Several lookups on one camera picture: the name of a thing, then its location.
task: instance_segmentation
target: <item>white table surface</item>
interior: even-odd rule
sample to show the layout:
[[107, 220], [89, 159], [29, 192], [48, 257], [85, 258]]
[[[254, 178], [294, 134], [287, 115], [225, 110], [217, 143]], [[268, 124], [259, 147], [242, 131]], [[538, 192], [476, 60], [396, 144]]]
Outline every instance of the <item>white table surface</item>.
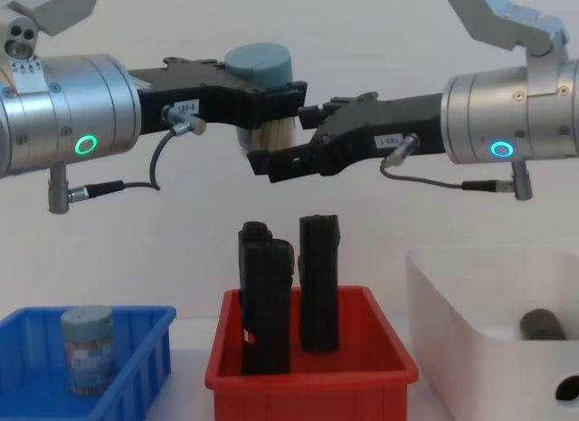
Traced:
[[[406, 347], [411, 349], [408, 320], [390, 317]], [[170, 328], [173, 372], [167, 379], [147, 421], [213, 421], [214, 401], [204, 375], [217, 320], [176, 320]], [[409, 421], [451, 421], [451, 417], [423, 378], [411, 387]]]

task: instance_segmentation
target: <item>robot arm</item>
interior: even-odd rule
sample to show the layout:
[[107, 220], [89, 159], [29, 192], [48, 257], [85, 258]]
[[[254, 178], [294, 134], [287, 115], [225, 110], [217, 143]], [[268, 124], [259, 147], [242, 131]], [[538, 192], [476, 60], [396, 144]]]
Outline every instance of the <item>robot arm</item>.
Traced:
[[[509, 50], [525, 47], [527, 67], [458, 76], [442, 95], [378, 101], [367, 94], [303, 109], [305, 128], [319, 126], [309, 145], [250, 154], [254, 172], [281, 181], [335, 175], [361, 159], [384, 158], [384, 173], [412, 149], [417, 155], [445, 152], [458, 164], [510, 163], [509, 187], [495, 182], [496, 189], [488, 190], [488, 183], [480, 189], [512, 190], [527, 200], [527, 160], [579, 157], [579, 62], [568, 60], [561, 21], [508, 0], [449, 1], [473, 38]], [[411, 135], [415, 143], [407, 148]], [[393, 153], [397, 163], [386, 159]]]
[[73, 26], [96, 1], [0, 0], [0, 177], [50, 169], [52, 213], [126, 186], [69, 189], [69, 164], [128, 151], [141, 134], [201, 134], [206, 122], [257, 129], [303, 106], [306, 83], [265, 89], [217, 61], [168, 58], [165, 68], [129, 72], [108, 55], [35, 54], [40, 32]]

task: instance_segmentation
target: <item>black object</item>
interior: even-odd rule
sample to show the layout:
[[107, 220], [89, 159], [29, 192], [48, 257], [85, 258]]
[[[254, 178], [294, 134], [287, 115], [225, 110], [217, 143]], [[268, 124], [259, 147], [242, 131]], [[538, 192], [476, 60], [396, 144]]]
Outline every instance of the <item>black object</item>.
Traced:
[[[522, 319], [520, 329], [525, 340], [567, 340], [557, 317], [549, 310], [534, 310]], [[559, 401], [575, 401], [579, 397], [579, 377], [564, 380], [555, 392]]]
[[290, 307], [294, 252], [264, 224], [240, 238], [242, 375], [290, 373]]
[[421, 144], [414, 155], [445, 153], [441, 134], [441, 94], [380, 101], [375, 92], [334, 98], [320, 109], [299, 110], [304, 129], [316, 133], [307, 145], [248, 155], [255, 175], [272, 183], [320, 174], [336, 175], [367, 158], [385, 158], [409, 134]]
[[205, 122], [258, 129], [264, 122], [297, 116], [306, 99], [308, 85], [304, 81], [265, 89], [231, 75], [215, 60], [169, 57], [164, 63], [166, 68], [130, 72], [141, 81], [141, 134], [166, 130], [161, 110], [176, 102], [198, 100], [196, 116]]
[[340, 230], [335, 215], [299, 220], [299, 333], [308, 353], [339, 349], [337, 247]]

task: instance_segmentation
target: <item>white wall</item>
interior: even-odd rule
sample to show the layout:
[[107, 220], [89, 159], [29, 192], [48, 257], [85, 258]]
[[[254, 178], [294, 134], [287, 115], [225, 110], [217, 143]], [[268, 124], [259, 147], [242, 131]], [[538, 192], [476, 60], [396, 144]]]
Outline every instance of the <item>white wall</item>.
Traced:
[[[564, 18], [572, 37], [579, 33], [579, 0], [517, 1], [541, 5]], [[383, 99], [442, 91], [454, 74], [524, 61], [521, 51], [473, 42], [445, 0], [100, 0], [90, 20], [43, 41], [41, 53], [112, 53], [137, 68], [170, 55], [223, 58], [257, 41], [291, 49], [296, 78], [309, 82], [308, 103], [364, 91]], [[579, 56], [579, 43], [570, 53]], [[71, 183], [145, 179], [158, 139], [71, 167]], [[54, 216], [46, 210], [46, 173], [7, 178], [0, 182], [0, 316], [25, 305], [90, 302], [168, 303], [183, 317], [213, 316], [238, 281], [243, 221], [265, 221], [298, 246], [298, 219], [314, 213], [340, 217], [341, 282], [368, 285], [387, 311], [402, 311], [411, 247], [530, 243], [579, 231], [579, 162], [531, 170], [536, 198], [525, 204], [394, 184], [379, 175], [378, 160], [337, 177], [272, 186], [241, 159], [233, 128], [214, 125], [167, 148], [161, 194], [128, 191]], [[401, 172], [445, 180], [509, 175], [506, 166], [455, 167], [444, 156], [411, 159]]]

